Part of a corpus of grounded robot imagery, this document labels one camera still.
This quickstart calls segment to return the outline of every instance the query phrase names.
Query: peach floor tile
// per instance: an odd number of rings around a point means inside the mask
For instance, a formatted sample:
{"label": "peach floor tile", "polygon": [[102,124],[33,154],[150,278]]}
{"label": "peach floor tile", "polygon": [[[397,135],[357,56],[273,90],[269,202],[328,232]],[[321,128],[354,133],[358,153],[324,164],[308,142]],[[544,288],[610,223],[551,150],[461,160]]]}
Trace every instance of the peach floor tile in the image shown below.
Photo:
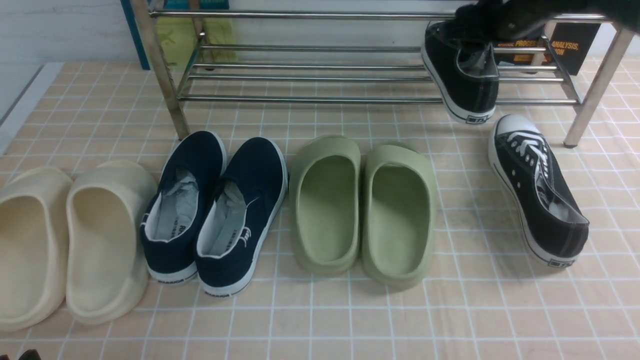
{"label": "peach floor tile", "polygon": [[[588,87],[599,60],[575,78]],[[274,96],[435,95],[433,85],[195,82],[199,94]],[[504,85],[500,96],[560,97],[560,88]],[[83,325],[64,306],[48,319],[0,333],[0,355],[36,348],[43,360],[142,359],[638,359],[640,358],[640,58],[625,58],[575,149],[561,146],[570,108],[498,108],[530,117],[553,146],[591,220],[571,268],[537,263],[522,245],[515,203],[486,159],[491,125],[452,122],[441,106],[187,103],[192,131],[217,132],[233,154],[268,137],[291,163],[311,139],[353,138],[365,156],[402,141],[432,162],[440,188],[429,276],[396,291],[358,262],[311,276],[292,255],[288,201],[251,285],[234,299],[196,281],[150,281],[137,308]],[[77,176],[115,159],[161,175],[177,145],[155,77],[137,63],[66,63],[0,158],[0,185],[50,165]]]}

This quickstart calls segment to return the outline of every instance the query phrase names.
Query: white toe cap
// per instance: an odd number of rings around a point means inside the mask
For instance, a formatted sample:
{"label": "white toe cap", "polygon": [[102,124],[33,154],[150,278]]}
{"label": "white toe cap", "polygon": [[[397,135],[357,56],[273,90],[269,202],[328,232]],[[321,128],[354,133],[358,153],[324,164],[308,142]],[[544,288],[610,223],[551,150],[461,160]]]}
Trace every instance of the white toe cap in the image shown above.
{"label": "white toe cap", "polygon": [[520,115],[506,115],[499,120],[495,134],[500,135],[522,130],[540,132],[531,120]]}

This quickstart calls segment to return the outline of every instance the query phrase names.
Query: chrome rod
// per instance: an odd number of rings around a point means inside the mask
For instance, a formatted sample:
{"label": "chrome rod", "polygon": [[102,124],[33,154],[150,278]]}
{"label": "chrome rod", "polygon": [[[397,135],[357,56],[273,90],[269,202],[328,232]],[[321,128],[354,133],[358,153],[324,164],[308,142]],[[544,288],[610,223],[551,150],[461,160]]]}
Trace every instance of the chrome rod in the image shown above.
{"label": "chrome rod", "polygon": [[493,49],[494,54],[535,54],[546,51],[544,47],[496,47]]}
{"label": "chrome rod", "polygon": [[554,63],[557,64],[558,70],[556,72],[556,76],[564,79],[564,83],[562,84],[562,90],[564,91],[564,94],[567,96],[567,98],[576,99],[578,100],[579,104],[582,104],[582,97],[575,87],[573,78],[571,77],[571,74],[569,74],[569,70],[567,70],[567,68],[563,65],[562,60],[560,60],[560,56],[558,56],[556,49],[551,46],[551,40],[549,40],[549,37],[544,34],[540,37],[540,40],[544,42],[545,45],[549,48],[551,58],[553,59]]}
{"label": "chrome rod", "polygon": [[[237,101],[279,102],[305,104],[442,104],[439,97],[289,97],[289,96],[236,96],[236,95],[185,95],[181,101]],[[498,105],[563,105],[575,106],[569,99],[498,99]]]}
{"label": "chrome rod", "polygon": [[291,45],[204,45],[203,49],[221,49],[233,51],[305,51],[314,53],[419,53],[419,46],[291,46]]}
{"label": "chrome rod", "polygon": [[[362,71],[423,71],[423,65],[323,65],[313,63],[195,63],[194,68],[206,69],[278,69],[278,70],[362,70]],[[530,65],[500,65],[501,71],[513,72],[554,72],[558,68],[549,66]]]}
{"label": "chrome rod", "polygon": [[[314,53],[419,53],[419,46],[320,46],[320,45],[203,45],[202,49],[220,49],[232,51],[305,51]],[[544,53],[544,47],[496,47],[496,54],[532,54]]]}
{"label": "chrome rod", "polygon": [[611,40],[609,50],[602,59],[602,64],[596,72],[595,78],[591,82],[589,91],[584,96],[584,100],[579,106],[575,107],[575,119],[569,128],[569,131],[564,138],[564,146],[573,148],[578,146],[578,142],[582,138],[585,130],[589,126],[589,121],[593,117],[602,96],[604,95],[611,79],[616,73],[622,57],[624,57],[627,49],[631,45],[631,41],[634,39],[635,33],[631,30],[621,28],[617,30],[616,35]]}
{"label": "chrome rod", "polygon": [[187,124],[187,120],[184,117],[182,104],[178,99],[179,96],[171,76],[171,70],[164,57],[156,22],[148,16],[147,0],[131,0],[131,6],[140,30],[140,38],[142,39],[145,53],[156,75],[158,86],[171,116],[175,132],[178,134],[178,139],[184,139],[189,135],[189,124]]}
{"label": "chrome rod", "polygon": [[322,65],[280,63],[196,63],[193,67],[217,69],[280,69],[280,70],[364,70],[364,71],[423,71],[423,65]]}
{"label": "chrome rod", "polygon": [[498,65],[500,71],[515,71],[515,72],[554,72],[558,68],[555,65]]}
{"label": "chrome rod", "polygon": [[[410,76],[405,78],[372,78],[372,77],[330,77],[330,76],[285,76],[285,75],[244,75],[244,74],[193,74],[189,80],[220,81],[288,81],[315,83],[425,83],[432,81],[428,76]],[[562,78],[527,78],[524,76],[501,77],[502,83],[549,84],[562,83]]]}
{"label": "chrome rod", "polygon": [[[156,10],[151,17],[221,17],[236,19],[319,19],[319,20],[428,20],[451,19],[454,12],[299,12],[299,11],[250,11],[250,10]],[[564,14],[554,18],[558,22],[606,22],[607,18],[597,14]]]}
{"label": "chrome rod", "polygon": [[221,81],[289,81],[289,82],[318,82],[318,83],[424,83],[431,81],[426,76],[411,76],[405,78],[371,78],[371,77],[330,77],[330,76],[281,76],[281,75],[242,75],[242,74],[193,74],[190,80],[221,80]]}
{"label": "chrome rod", "polygon": [[178,97],[182,96],[184,87],[187,85],[190,75],[192,75],[193,71],[195,70],[195,68],[193,67],[193,64],[198,59],[198,56],[200,55],[200,48],[202,47],[202,44],[204,44],[204,42],[205,42],[205,38],[200,37],[198,39],[198,42],[196,43],[195,48],[193,49],[193,52],[191,53],[189,62],[187,62],[187,66],[184,68],[184,73],[180,79],[178,90],[176,91]]}

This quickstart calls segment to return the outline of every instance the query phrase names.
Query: shoe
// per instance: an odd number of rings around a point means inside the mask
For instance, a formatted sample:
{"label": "shoe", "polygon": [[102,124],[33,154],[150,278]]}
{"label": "shoe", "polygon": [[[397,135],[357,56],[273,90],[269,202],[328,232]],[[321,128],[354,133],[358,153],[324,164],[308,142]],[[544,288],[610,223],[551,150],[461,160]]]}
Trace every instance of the shoe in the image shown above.
{"label": "shoe", "polygon": [[500,78],[493,45],[469,36],[466,27],[456,19],[428,27],[422,61],[453,119],[478,125],[495,111]]}
{"label": "shoe", "polygon": [[337,275],[358,255],[360,149],[343,136],[302,148],[291,169],[293,254],[302,268]]}
{"label": "shoe", "polygon": [[158,282],[180,284],[195,277],[195,241],[226,166],[225,146],[209,131],[187,136],[169,156],[140,225],[148,270]]}
{"label": "shoe", "polygon": [[18,360],[41,360],[41,359],[40,359],[40,354],[38,354],[38,351],[35,349],[31,349],[31,350],[25,351],[22,355],[20,355]]}
{"label": "shoe", "polygon": [[214,202],[196,243],[200,285],[215,297],[244,289],[287,193],[287,167],[278,146],[247,140],[218,179]]}
{"label": "shoe", "polygon": [[545,137],[528,119],[506,115],[493,127],[489,162],[518,204],[527,248],[548,266],[571,266],[589,236],[589,220]]}
{"label": "shoe", "polygon": [[138,224],[156,181],[130,161],[85,172],[67,198],[67,307],[81,323],[99,324],[128,313],[148,283]]}
{"label": "shoe", "polygon": [[362,264],[385,285],[410,288],[428,270],[436,217],[435,173],[404,144],[367,155],[362,185]]}
{"label": "shoe", "polygon": [[57,168],[36,168],[0,190],[0,331],[49,316],[65,298],[72,181]]}

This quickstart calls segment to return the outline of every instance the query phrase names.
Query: navy slip-on sneaker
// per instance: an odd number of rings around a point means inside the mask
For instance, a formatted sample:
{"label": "navy slip-on sneaker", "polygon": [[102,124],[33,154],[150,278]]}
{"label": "navy slip-on sneaker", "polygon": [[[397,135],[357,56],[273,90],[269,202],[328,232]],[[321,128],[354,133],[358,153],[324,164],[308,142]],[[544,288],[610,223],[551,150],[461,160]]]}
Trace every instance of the navy slip-on sneaker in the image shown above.
{"label": "navy slip-on sneaker", "polygon": [[249,284],[287,181],[284,156],[271,140],[252,138],[230,160],[196,243],[207,294],[229,297]]}
{"label": "navy slip-on sneaker", "polygon": [[209,131],[187,136],[169,156],[158,193],[140,225],[149,273],[154,279],[179,284],[196,275],[195,241],[216,181],[226,166],[225,146]]}

